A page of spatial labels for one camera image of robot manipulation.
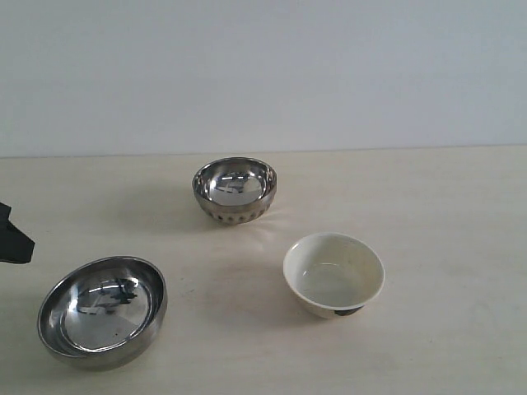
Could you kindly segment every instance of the bowl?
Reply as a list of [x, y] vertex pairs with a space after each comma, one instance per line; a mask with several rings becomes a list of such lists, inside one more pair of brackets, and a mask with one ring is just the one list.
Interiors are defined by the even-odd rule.
[[385, 283], [384, 267], [372, 249], [331, 232], [294, 243], [284, 258], [283, 275], [304, 308], [322, 318], [356, 313]]
[[154, 265], [135, 257], [103, 258], [71, 272], [48, 293], [39, 337], [68, 365], [113, 369], [153, 342], [166, 303], [165, 280]]
[[277, 174], [261, 160], [231, 157], [202, 167], [192, 181], [199, 206], [228, 225], [252, 221], [271, 206]]

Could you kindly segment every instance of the bowl rim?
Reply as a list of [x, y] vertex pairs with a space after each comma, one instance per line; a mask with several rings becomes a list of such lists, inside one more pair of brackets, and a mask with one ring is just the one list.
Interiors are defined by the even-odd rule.
[[[96, 264], [99, 264], [99, 263], [102, 263], [102, 262], [105, 262], [105, 261], [109, 261], [109, 260], [133, 260], [133, 261], [137, 261], [137, 262], [140, 262], [140, 263], [143, 263], [143, 264], [146, 264], [147, 266], [149, 266], [149, 268], [151, 268], [154, 271], [154, 273], [157, 274], [157, 276], [161, 280], [161, 284], [163, 286], [163, 290], [160, 293], [161, 300], [160, 300], [160, 303], [159, 303], [159, 309], [157, 309], [157, 311], [155, 311], [152, 314], [152, 316], [150, 317], [150, 319], [148, 321], [146, 321], [146, 320], [143, 321], [143, 323], [139, 326], [138, 330], [136, 330], [130, 337], [127, 337], [127, 338], [123, 339], [121, 342], [112, 344], [111, 346], [101, 347], [100, 349], [93, 350], [93, 351], [82, 351], [82, 350], [79, 350], [80, 352], [78, 354], [66, 354], [66, 353], [63, 353], [63, 352], [57, 350], [55, 347], [51, 346], [47, 342], [46, 337], [42, 333], [42, 325], [40, 324], [41, 321], [42, 321], [42, 316], [43, 316], [43, 313], [44, 313], [44, 309], [47, 307], [49, 299], [71, 277], [77, 275], [78, 273], [86, 270], [87, 268], [89, 268], [91, 266], [94, 266]], [[167, 297], [167, 294], [166, 294], [165, 278], [163, 277], [163, 274], [161, 273], [159, 268], [156, 267], [156, 265], [154, 265], [153, 263], [147, 261], [146, 259], [143, 259], [143, 258], [140, 258], [140, 257], [136, 257], [136, 256], [133, 256], [133, 255], [114, 255], [114, 256], [109, 256], [109, 257], [105, 257], [105, 258], [99, 258], [99, 259], [96, 259], [94, 261], [90, 261], [88, 263], [85, 263], [85, 264], [81, 265], [80, 267], [77, 267], [76, 269], [74, 269], [71, 272], [69, 272], [66, 276], [61, 278], [53, 286], [53, 288], [48, 292], [48, 294], [44, 297], [44, 300], [40, 304], [38, 318], [37, 318], [37, 332], [39, 334], [39, 339], [42, 341], [42, 343], [44, 343], [45, 347], [49, 351], [52, 351], [54, 354], [60, 355], [60, 356], [65, 357], [65, 358], [79, 359], [79, 358], [89, 358], [89, 357], [97, 356], [97, 355], [101, 356], [101, 355], [105, 354], [106, 352], [119, 349], [119, 348], [129, 344], [130, 342], [133, 342], [136, 338], [140, 337], [156, 321], [157, 315], [162, 310], [162, 305], [164, 303], [166, 303], [166, 297]]]
[[[254, 200], [253, 202], [249, 202], [249, 203], [246, 203], [246, 204], [240, 204], [240, 205], [237, 205], [237, 206], [226, 206], [226, 205], [220, 204], [218, 202], [215, 202], [213, 200], [206, 199], [205, 197], [203, 197], [201, 195], [201, 193], [199, 193], [196, 190], [196, 180], [208, 168], [212, 167], [215, 164], [222, 163], [222, 162], [227, 162], [229, 160], [253, 161], [253, 162], [258, 163], [259, 165], [262, 165], [262, 166], [266, 167], [268, 170], [271, 170], [271, 172], [273, 173], [273, 179], [274, 179], [273, 187], [272, 188], [268, 188], [262, 196], [260, 196], [258, 199]], [[276, 172], [276, 170], [269, 163], [264, 162], [263, 160], [260, 160], [260, 159], [256, 159], [256, 158], [254, 158], [252, 156], [226, 156], [224, 158], [213, 160], [211, 162], [208, 162], [206, 165], [202, 166], [198, 171], [196, 171], [196, 173], [194, 174], [194, 176], [192, 178], [192, 190], [194, 191], [194, 195], [196, 197], [202, 199], [205, 202], [209, 202], [209, 203], [213, 204], [216, 207], [223, 207], [223, 208], [225, 208], [227, 210], [229, 210], [230, 207], [236, 207], [236, 208], [251, 207], [254, 204], [258, 204], [258, 202], [261, 202], [267, 196], [269, 196], [272, 193], [274, 193], [276, 191], [276, 187], [277, 187], [277, 172]]]
[[[372, 296], [370, 296], [369, 298], [363, 300], [360, 303], [350, 304], [350, 305], [347, 305], [347, 306], [332, 306], [332, 305], [329, 305], [329, 304], [321, 304], [321, 303], [316, 302], [316, 301], [314, 301], [314, 300], [312, 300], [310, 298], [307, 298], [306, 296], [304, 296], [302, 293], [300, 293], [292, 285], [292, 283], [289, 281], [289, 278], [287, 278], [287, 275], [286, 275], [287, 259], [290, 257], [291, 251], [294, 248], [296, 248], [296, 246], [298, 246], [300, 243], [305, 242], [307, 239], [319, 238], [319, 237], [322, 237], [322, 236], [333, 236], [333, 237], [339, 237], [339, 238], [348, 239], [348, 240], [351, 240], [351, 241], [353, 241], [353, 242], [355, 242], [357, 244], [360, 244], [362, 247], [368, 249], [371, 253], [373, 253], [373, 255], [375, 256], [376, 263], [377, 263], [377, 265], [380, 268], [380, 273], [381, 273], [382, 278], [381, 278], [379, 287], [377, 288], [377, 290], [375, 291], [375, 293]], [[308, 304], [312, 304], [314, 306], [320, 307], [321, 309], [327, 309], [327, 310], [333, 310], [333, 311], [335, 311], [335, 310], [336, 311], [352, 310], [352, 309], [357, 309], [357, 308], [360, 308], [360, 307], [364, 306], [366, 303], [371, 302], [373, 299], [375, 299], [380, 294], [380, 292], [382, 291], [382, 289], [385, 286], [385, 281], [386, 281], [385, 265], [383, 264], [383, 262], [380, 259], [379, 255], [368, 244], [366, 244], [362, 240], [359, 240], [359, 239], [357, 239], [355, 237], [352, 237], [350, 235], [346, 235], [346, 234], [340, 233], [340, 232], [331, 232], [331, 231], [311, 233], [311, 234], [305, 235], [304, 237], [298, 239], [295, 243], [293, 243], [293, 245], [287, 250], [286, 254], [284, 255], [283, 264], [282, 264], [282, 274], [283, 274], [283, 277], [286, 280], [286, 283], [289, 286], [289, 288], [301, 300], [304, 300]]]

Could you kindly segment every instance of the metal bowl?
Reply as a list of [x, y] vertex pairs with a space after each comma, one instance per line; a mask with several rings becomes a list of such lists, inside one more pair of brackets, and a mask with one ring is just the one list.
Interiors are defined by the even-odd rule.
[[148, 348], [165, 311], [165, 280], [155, 266], [110, 257], [64, 277], [46, 296], [37, 326], [58, 360], [81, 369], [113, 369]]
[[192, 182], [199, 206], [228, 225], [252, 221], [268, 209], [277, 191], [277, 174], [261, 160], [231, 157], [201, 168]]

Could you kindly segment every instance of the beige table surface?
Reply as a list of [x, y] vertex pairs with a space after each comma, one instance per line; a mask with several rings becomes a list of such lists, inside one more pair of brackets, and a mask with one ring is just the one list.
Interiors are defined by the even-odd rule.
[[[226, 228], [200, 211], [195, 170], [220, 156], [0, 160], [0, 201], [36, 241], [0, 263], [1, 394], [527, 393], [527, 147], [258, 154], [270, 211]], [[380, 296], [325, 321], [282, 279], [289, 246], [334, 230], [385, 263]], [[160, 336], [87, 373], [35, 330], [48, 290], [128, 254], [164, 273]]]

